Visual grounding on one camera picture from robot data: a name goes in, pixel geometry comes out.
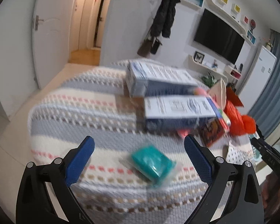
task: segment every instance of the white refrigerator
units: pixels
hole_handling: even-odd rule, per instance
[[[276,57],[264,46],[259,46],[255,59],[245,79],[244,86],[238,96],[244,105],[238,107],[239,112],[244,115],[255,104],[261,95],[270,74],[275,65]]]

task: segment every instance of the door handle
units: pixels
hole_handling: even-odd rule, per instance
[[[37,31],[37,30],[38,30],[38,24],[39,24],[39,21],[44,22],[44,19],[39,19],[39,16],[38,16],[38,15],[36,15],[36,16],[35,16],[35,26],[34,26],[35,31]]]

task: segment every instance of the vase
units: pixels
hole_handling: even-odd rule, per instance
[[[269,51],[271,50],[271,47],[267,44],[266,46],[265,46]]]

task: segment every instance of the hanging jacket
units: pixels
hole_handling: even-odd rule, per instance
[[[161,32],[163,37],[170,37],[170,29],[175,16],[175,5],[179,2],[180,0],[162,0],[150,29],[152,37],[158,37]]]

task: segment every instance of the blue gripper pad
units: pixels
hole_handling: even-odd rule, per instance
[[[184,149],[186,150],[196,172],[201,181],[210,186],[212,183],[212,167],[197,144],[199,145],[193,136],[188,135],[184,139]]]
[[[94,140],[88,136],[76,149],[77,152],[66,168],[65,183],[69,187],[78,181],[85,165],[94,151]]]

